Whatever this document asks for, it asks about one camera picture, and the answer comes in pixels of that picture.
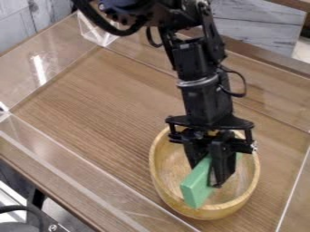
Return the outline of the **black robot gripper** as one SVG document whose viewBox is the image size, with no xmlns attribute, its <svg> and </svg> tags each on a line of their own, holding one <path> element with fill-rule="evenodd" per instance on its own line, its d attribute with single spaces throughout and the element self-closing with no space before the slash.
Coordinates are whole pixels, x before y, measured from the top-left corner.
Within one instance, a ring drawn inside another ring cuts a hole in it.
<svg viewBox="0 0 310 232">
<path fill-rule="evenodd" d="M 236 152 L 254 151 L 254 124 L 232 114 L 231 98 L 243 94 L 230 91 L 228 80 L 179 82 L 176 86 L 187 114 L 166 119 L 170 141 L 184 145 L 191 168 L 210 153 L 207 185 L 219 189 L 235 173 Z"/>
</svg>

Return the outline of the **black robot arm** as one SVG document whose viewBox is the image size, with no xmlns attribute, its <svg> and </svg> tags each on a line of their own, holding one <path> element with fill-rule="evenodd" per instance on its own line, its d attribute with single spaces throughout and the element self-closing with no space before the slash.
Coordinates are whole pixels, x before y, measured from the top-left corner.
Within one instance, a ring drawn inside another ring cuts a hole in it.
<svg viewBox="0 0 310 232">
<path fill-rule="evenodd" d="M 160 42 L 176 72 L 186 113 L 166 119 L 170 141 L 184 147 L 187 161 L 196 167 L 211 159 L 207 184 L 222 186 L 236 167 L 236 153 L 253 152 L 253 123 L 234 115 L 232 99 L 243 92 L 230 89 L 231 71 L 222 65 L 226 44 L 218 33 L 208 0 L 99 0 L 98 9 L 124 30 L 126 36 L 144 29 L 159 32 Z"/>
</svg>

